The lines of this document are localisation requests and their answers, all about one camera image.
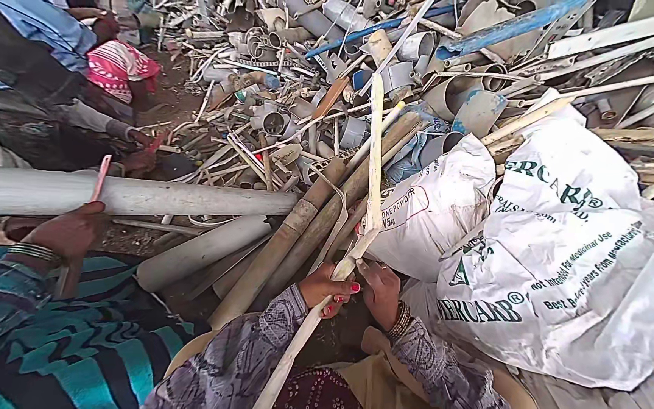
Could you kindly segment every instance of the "blue patterned clothing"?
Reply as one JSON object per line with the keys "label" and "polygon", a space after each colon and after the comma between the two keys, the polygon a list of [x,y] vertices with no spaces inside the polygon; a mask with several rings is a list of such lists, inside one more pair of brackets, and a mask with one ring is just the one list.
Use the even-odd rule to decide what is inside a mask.
{"label": "blue patterned clothing", "polygon": [[[0,246],[0,257],[6,250]],[[170,317],[132,274],[140,258],[93,252],[79,296],[0,260],[0,408],[136,408],[196,328]]]}

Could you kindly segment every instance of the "wrist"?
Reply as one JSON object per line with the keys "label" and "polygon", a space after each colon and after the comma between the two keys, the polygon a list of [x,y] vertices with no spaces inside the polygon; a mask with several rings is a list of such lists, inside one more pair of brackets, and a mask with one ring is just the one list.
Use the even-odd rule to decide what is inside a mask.
{"label": "wrist", "polygon": [[47,276],[54,268],[51,263],[43,258],[27,256],[19,253],[7,253],[2,257],[3,261],[24,264],[41,276]]}
{"label": "wrist", "polygon": [[385,336],[391,343],[397,342],[403,338],[412,322],[413,317],[411,316],[411,308],[408,304],[399,301],[397,304],[397,319],[392,327],[385,331]]}

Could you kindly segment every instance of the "hand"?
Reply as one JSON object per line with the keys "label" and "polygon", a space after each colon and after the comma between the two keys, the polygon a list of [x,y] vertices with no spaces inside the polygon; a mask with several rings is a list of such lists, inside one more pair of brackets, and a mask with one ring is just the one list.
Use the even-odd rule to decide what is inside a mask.
{"label": "hand", "polygon": [[156,167],[156,153],[148,151],[130,153],[120,160],[120,164],[125,167],[125,173],[129,177],[140,178]]}
{"label": "hand", "polygon": [[383,330],[389,331],[397,320],[397,295],[400,292],[400,279],[387,265],[375,261],[368,265],[362,258],[358,260],[358,271],[365,277],[365,304]]}
{"label": "hand", "polygon": [[128,135],[143,145],[143,148],[147,148],[150,146],[150,143],[153,142],[153,139],[150,136],[145,135],[139,130],[130,130]]}
{"label": "hand", "polygon": [[66,9],[65,11],[72,17],[75,17],[76,20],[85,20],[86,18],[92,17],[104,17],[107,15],[106,11],[92,7],[73,7]]}
{"label": "hand", "polygon": [[32,230],[22,243],[41,245],[68,260],[85,256],[105,228],[104,203],[86,203]]}
{"label": "hand", "polygon": [[360,284],[355,281],[332,281],[329,277],[334,267],[334,264],[322,263],[314,273],[297,284],[304,302],[310,308],[332,295],[332,300],[322,309],[320,314],[322,318],[332,318],[337,315],[342,304],[350,300],[350,294],[360,291]]}

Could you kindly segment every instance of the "blue shirt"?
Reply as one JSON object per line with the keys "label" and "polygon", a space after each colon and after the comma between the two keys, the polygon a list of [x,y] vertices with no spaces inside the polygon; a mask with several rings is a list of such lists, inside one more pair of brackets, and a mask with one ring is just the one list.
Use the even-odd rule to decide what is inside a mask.
{"label": "blue shirt", "polygon": [[97,36],[65,10],[45,0],[0,0],[0,13],[22,37],[47,43],[52,57],[70,71],[87,69],[85,53]]}

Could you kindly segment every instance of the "gray pvc pipe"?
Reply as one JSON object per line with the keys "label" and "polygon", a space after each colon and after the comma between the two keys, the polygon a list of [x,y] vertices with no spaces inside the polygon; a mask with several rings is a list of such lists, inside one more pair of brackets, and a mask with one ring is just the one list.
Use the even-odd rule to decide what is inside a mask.
{"label": "gray pvc pipe", "polygon": [[[59,215],[90,200],[97,173],[0,167],[0,215]],[[100,200],[111,215],[287,215],[292,193],[105,178]]]}
{"label": "gray pvc pipe", "polygon": [[[304,13],[310,8],[303,0],[279,0],[279,7],[284,8],[284,3],[289,7],[289,14],[292,15]],[[334,26],[330,29],[332,22],[319,10],[300,15],[296,22],[317,38],[324,35],[327,40],[341,40],[344,37],[344,32],[339,27]]]}
{"label": "gray pvc pipe", "polygon": [[143,261],[135,274],[143,290],[155,293],[228,256],[271,231],[265,216],[244,216]]}

